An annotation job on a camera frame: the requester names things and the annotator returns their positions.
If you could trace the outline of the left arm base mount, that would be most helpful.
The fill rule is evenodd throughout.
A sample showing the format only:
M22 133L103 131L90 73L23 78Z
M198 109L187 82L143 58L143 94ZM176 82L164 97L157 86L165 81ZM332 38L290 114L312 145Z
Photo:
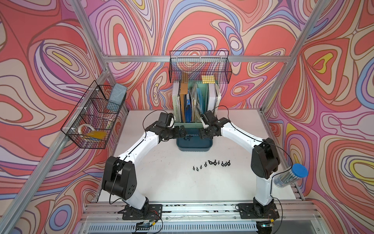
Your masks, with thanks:
M158 220L162 217L162 204L146 204L142 209L135 209L129 205L119 211L123 220Z

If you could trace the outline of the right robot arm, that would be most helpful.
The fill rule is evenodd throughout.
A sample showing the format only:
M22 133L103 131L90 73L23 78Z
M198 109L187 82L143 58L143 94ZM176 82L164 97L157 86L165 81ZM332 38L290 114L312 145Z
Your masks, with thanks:
M230 122L218 121L217 124L199 129L201 139L226 137L251 153L251 170L256 175L256 193L253 198L253 213L263 217L274 204L272 180L280 164L279 154L270 138L256 137Z

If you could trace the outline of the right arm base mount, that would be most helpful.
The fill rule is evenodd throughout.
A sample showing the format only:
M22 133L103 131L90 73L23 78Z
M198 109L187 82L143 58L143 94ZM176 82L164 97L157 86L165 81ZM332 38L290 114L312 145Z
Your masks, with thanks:
M235 206L241 219L273 219L280 218L274 203L263 206L259 203L239 203Z

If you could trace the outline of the teal plastic storage tray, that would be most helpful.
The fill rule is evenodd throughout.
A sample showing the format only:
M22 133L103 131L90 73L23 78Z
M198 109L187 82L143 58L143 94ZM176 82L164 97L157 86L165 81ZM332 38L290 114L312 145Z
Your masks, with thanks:
M193 136L190 141L184 140L184 138L178 138L176 145L182 152L207 152L213 145L212 139L201 139L199 137L199 129L188 128L186 129L187 135Z

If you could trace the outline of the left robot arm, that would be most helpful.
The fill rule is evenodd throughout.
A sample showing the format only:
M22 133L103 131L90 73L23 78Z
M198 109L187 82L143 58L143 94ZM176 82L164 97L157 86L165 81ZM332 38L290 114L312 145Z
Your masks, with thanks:
M148 127L142 137L118 157L106 160L102 179L102 190L115 195L131 208L144 212L149 205L147 197L137 189L136 165L160 142L184 138L185 127Z

